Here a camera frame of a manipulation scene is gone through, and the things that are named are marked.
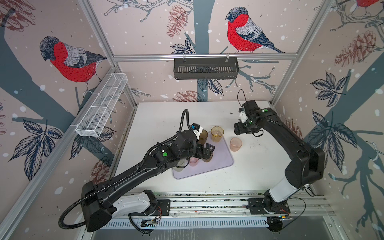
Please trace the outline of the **pink clear glass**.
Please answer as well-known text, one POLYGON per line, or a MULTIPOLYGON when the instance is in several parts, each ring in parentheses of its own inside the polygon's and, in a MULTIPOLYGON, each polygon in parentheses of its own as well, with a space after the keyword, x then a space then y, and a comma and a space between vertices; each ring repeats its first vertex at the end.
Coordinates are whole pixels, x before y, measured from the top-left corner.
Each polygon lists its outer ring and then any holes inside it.
POLYGON ((198 159, 198 158, 190 158, 189 159, 189 166, 192 166, 192 167, 196 166, 198 164, 199 160, 200 159, 198 159))

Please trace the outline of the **brown textured short glass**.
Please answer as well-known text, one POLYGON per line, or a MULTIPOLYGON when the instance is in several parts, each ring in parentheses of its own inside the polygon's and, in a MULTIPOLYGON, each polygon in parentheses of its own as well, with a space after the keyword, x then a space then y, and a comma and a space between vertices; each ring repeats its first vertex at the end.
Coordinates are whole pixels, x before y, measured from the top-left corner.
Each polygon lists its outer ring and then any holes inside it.
POLYGON ((212 160, 212 158, 213 158, 213 155, 210 158, 208 158, 208 159, 202 159, 202 161, 205 162, 205 163, 208 163, 208 162, 210 162, 212 160))

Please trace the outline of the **brown textured tall glass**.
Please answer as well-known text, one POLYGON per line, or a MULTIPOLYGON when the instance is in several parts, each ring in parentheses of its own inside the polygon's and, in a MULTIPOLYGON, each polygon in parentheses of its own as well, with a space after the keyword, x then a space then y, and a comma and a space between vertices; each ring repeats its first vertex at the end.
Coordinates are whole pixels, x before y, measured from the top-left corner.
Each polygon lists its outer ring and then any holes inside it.
POLYGON ((202 145, 205 145, 205 143, 207 142, 207 138, 208 138, 208 132, 206 130, 203 130, 202 133, 199 136, 198 143, 202 144, 202 145))

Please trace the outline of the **pink frosted glass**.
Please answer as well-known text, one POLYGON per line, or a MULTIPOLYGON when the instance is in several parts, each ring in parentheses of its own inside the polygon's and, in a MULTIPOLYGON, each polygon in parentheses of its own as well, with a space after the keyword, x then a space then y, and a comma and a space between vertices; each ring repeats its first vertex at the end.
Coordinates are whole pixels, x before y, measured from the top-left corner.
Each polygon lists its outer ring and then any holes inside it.
POLYGON ((243 142, 239 138, 232 138, 230 141, 230 149, 232 152, 237 152, 243 146, 243 142))

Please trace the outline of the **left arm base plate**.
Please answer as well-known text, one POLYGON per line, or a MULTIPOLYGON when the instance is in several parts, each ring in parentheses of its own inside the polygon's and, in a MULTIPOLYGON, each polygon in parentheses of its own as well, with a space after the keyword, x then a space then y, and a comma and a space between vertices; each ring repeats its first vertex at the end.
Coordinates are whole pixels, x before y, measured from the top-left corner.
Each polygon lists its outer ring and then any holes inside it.
POLYGON ((171 209, 171 201, 170 200, 158 200, 157 206, 154 208, 153 212, 149 214, 149 216, 169 216, 171 209))

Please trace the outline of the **pale green frosted tall glass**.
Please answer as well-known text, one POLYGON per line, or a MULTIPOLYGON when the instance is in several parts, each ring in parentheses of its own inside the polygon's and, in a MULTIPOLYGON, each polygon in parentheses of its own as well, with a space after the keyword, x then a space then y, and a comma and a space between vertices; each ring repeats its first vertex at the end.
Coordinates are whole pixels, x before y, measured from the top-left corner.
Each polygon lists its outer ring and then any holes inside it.
POLYGON ((174 171, 181 172, 186 165, 186 160, 180 160, 175 167, 173 167, 174 171))

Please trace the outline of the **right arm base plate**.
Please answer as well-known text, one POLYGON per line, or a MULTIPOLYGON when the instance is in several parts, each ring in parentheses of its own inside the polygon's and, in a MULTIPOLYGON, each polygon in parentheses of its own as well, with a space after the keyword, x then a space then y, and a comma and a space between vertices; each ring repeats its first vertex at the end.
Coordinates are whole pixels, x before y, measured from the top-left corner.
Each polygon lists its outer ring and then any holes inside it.
POLYGON ((287 201, 276 203, 274 201, 253 198, 248 199, 247 208, 250 210, 251 215, 290 215, 291 211, 287 201))

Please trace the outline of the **lilac plastic tray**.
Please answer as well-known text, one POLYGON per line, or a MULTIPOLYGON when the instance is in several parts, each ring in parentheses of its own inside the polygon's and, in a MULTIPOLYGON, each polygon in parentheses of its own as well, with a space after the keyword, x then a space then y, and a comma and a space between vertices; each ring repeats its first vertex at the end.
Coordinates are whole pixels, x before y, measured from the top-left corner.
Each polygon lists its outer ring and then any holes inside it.
POLYGON ((224 138, 222 138, 220 142, 215 143, 211 139, 211 132, 209 132, 206 143, 211 144, 215 147, 212 160, 208 163, 199 160, 198 164, 194 167, 189 166, 188 164, 181 172, 176 172, 173 169, 173 176, 175 179, 185 179, 188 177, 205 174, 233 165, 234 159, 224 138))

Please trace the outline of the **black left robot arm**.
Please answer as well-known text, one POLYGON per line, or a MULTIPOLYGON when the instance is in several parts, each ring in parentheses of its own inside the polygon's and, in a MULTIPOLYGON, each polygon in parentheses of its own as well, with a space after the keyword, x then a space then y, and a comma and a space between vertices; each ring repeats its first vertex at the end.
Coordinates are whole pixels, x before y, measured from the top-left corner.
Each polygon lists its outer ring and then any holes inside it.
POLYGON ((114 203, 136 186, 168 169, 176 167, 181 160, 190 158, 209 159, 215 146, 199 144, 193 130, 178 132, 173 137, 157 143, 145 154, 143 160, 110 180, 83 185, 81 203, 88 232, 105 226, 117 212, 114 203))

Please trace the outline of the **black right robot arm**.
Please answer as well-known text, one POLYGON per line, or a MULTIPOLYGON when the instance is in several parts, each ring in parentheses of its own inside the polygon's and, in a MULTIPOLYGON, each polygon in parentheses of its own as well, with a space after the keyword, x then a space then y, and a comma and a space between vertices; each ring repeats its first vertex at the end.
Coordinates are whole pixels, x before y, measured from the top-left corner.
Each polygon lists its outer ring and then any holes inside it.
POLYGON ((264 209, 275 213, 283 204, 307 184, 324 176, 325 152, 313 148, 290 130, 271 108, 261 109, 256 101, 246 101, 239 108, 239 121, 234 124, 234 133, 255 135, 267 131, 283 147, 291 159, 285 176, 272 189, 264 193, 264 209))

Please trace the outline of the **yellow clear glass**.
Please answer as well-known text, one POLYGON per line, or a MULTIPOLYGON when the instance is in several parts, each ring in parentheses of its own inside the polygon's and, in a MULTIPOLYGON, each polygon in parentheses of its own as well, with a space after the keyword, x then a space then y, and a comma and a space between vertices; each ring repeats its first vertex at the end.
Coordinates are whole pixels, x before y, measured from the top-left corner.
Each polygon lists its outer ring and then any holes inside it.
POLYGON ((211 129, 211 139, 215 143, 218 143, 221 141, 222 137, 224 135, 224 129, 219 126, 214 126, 211 129))

